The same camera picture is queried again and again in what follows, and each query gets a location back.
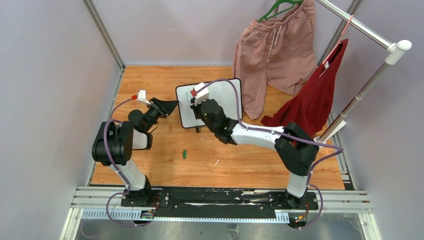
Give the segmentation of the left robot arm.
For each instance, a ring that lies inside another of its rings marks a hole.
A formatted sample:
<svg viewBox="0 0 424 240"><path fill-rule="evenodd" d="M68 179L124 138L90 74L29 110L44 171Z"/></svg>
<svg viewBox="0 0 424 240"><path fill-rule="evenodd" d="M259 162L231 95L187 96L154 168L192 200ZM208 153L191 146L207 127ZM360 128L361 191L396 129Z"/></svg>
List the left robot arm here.
<svg viewBox="0 0 424 240"><path fill-rule="evenodd" d="M148 177L138 169L132 154L134 150L152 147L152 127L160 118L171 115L179 101L153 97L146 104L146 112L134 109L126 121L110 119L102 122L91 148L93 160L111 168L124 182L124 205L147 207L157 199Z"/></svg>

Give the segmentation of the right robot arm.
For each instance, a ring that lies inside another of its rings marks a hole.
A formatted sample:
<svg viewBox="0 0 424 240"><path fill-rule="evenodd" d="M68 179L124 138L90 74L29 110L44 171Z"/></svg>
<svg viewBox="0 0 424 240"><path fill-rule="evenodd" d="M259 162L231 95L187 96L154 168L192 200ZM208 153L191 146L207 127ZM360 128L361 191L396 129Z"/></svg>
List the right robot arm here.
<svg viewBox="0 0 424 240"><path fill-rule="evenodd" d="M299 209L306 202L309 172L319 147L313 145L310 136L296 123L287 126L260 127L247 124L225 115L214 99L198 104L190 100L190 108L197 120L202 120L214 136L224 144L253 145L275 151L289 171L283 203Z"/></svg>

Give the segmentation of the small black-framed whiteboard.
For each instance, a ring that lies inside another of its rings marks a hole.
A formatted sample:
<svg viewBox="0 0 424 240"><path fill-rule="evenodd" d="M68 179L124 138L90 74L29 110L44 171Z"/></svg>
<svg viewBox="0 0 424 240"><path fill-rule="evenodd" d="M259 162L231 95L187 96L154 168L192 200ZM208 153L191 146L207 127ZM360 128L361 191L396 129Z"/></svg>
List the small black-framed whiteboard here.
<svg viewBox="0 0 424 240"><path fill-rule="evenodd" d="M198 83L179 85L175 88L177 100L179 101L178 110L180 123L184 129L198 128L205 124L200 119L195 119L193 110L190 108L189 92ZM209 98L214 99L223 108L224 113L231 119L237 117L243 118L241 80L231 78L228 81L218 81L213 84L204 82L209 90Z"/></svg>

